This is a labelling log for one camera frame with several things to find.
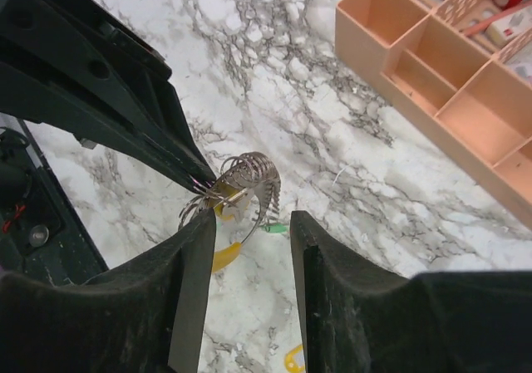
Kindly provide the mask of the metal keyring with yellow grip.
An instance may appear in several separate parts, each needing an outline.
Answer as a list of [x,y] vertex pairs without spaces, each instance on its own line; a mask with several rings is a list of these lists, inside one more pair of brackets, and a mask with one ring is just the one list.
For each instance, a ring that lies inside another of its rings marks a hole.
[[221,175],[212,185],[195,184],[199,194],[181,210],[178,228],[206,209],[213,209],[224,222],[241,223],[252,200],[257,200],[257,210],[250,218],[253,226],[244,237],[214,253],[212,272],[230,265],[259,228],[271,230],[278,225],[281,177],[273,161],[261,152],[231,156],[223,162]]

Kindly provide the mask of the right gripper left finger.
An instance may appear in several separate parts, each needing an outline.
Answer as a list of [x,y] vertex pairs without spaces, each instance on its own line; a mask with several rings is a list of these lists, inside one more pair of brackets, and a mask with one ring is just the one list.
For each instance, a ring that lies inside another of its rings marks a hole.
[[3,273],[2,371],[197,371],[215,239],[216,218],[206,210],[81,285]]

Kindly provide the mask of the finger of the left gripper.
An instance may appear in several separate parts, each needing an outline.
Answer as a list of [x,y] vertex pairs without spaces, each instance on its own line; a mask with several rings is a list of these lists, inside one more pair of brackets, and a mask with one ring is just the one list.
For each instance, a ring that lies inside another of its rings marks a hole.
[[135,125],[89,95],[45,76],[1,63],[1,112],[45,123],[129,155],[194,192],[208,186],[208,168],[146,115]]
[[214,172],[196,146],[171,69],[92,0],[1,0],[1,63],[91,96],[129,122],[146,115]]

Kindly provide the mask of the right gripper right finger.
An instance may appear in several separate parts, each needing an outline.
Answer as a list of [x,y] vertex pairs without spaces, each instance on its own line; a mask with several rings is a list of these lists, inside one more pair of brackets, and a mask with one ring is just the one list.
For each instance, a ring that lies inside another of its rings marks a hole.
[[530,272],[405,278],[305,211],[292,213],[290,241],[307,371],[530,371]]

